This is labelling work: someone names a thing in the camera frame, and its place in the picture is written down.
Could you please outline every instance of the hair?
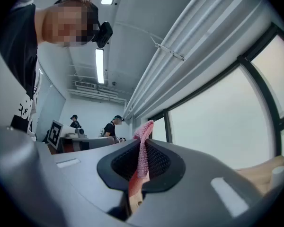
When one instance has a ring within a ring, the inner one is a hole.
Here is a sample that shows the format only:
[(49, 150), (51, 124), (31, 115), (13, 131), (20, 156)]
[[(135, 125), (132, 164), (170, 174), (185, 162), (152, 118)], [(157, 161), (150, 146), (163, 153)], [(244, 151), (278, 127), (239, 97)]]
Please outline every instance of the hair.
[(94, 36), (97, 35), (98, 30), (95, 29), (94, 24), (100, 27), (98, 21), (98, 8), (90, 0), (58, 0), (54, 4), (64, 3), (67, 1), (76, 1), (82, 4), (82, 6), (87, 8), (87, 30), (82, 31), (81, 36), (78, 36), (76, 40), (80, 42), (81, 45), (86, 44), (91, 41)]

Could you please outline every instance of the pink towel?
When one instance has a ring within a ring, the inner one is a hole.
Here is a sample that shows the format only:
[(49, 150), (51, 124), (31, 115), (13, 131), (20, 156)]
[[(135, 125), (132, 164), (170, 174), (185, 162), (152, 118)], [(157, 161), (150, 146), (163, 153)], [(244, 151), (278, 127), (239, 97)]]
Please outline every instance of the pink towel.
[(137, 170), (133, 174), (131, 180), (129, 181), (128, 193), (129, 197), (132, 197), (139, 192), (143, 183), (149, 181), (148, 175), (148, 162), (147, 162), (147, 152), (145, 147), (145, 141), (151, 134), (153, 129), (153, 120), (146, 122), (142, 125), (134, 134), (134, 139), (140, 139), (140, 151), (138, 156), (138, 166)]
[(140, 139), (140, 152), (138, 158), (138, 177), (143, 178), (148, 173), (147, 163), (147, 152), (145, 147), (145, 141), (148, 139), (153, 129), (153, 120), (147, 121), (144, 125), (140, 126), (139, 129), (134, 133), (134, 139)]

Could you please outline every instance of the pink cloth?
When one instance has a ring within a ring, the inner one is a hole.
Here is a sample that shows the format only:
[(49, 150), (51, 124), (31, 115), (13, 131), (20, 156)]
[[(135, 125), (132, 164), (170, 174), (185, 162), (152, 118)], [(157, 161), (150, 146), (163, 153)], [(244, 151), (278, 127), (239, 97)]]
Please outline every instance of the pink cloth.
[(148, 139), (153, 129), (153, 120), (147, 121), (144, 125), (140, 126), (139, 129), (134, 133), (134, 139), (140, 139), (140, 152), (138, 158), (138, 177), (143, 178), (148, 173), (148, 162), (147, 162), (147, 152), (145, 147), (145, 141)]

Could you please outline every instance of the black mesh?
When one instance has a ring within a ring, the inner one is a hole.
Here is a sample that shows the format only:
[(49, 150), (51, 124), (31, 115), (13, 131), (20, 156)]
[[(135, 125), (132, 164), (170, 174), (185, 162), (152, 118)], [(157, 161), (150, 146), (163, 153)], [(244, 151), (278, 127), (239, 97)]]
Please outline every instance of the black mesh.
[(146, 145), (148, 169), (150, 174), (150, 180), (163, 173), (165, 173), (170, 166), (170, 158), (163, 154), (161, 151)]
[(140, 145), (134, 146), (112, 160), (112, 169), (128, 181), (137, 169), (139, 149)]

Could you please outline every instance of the ceiling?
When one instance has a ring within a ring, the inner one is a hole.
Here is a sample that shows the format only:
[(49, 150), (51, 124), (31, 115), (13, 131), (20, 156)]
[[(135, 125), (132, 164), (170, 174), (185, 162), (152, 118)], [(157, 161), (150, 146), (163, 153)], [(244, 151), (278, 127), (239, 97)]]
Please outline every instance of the ceiling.
[[(46, 8), (55, 1), (35, 0), (35, 4)], [(101, 0), (92, 0), (98, 6), (100, 23), (108, 21), (114, 31), (109, 44), (104, 47), (104, 86), (132, 94), (157, 50), (151, 35), (157, 43), (161, 43), (189, 1), (114, 0), (112, 5), (102, 5)], [(96, 43), (88, 43), (63, 50), (70, 61), (67, 65), (69, 82), (98, 83), (96, 48)], [(61, 51), (58, 47), (51, 49)]]

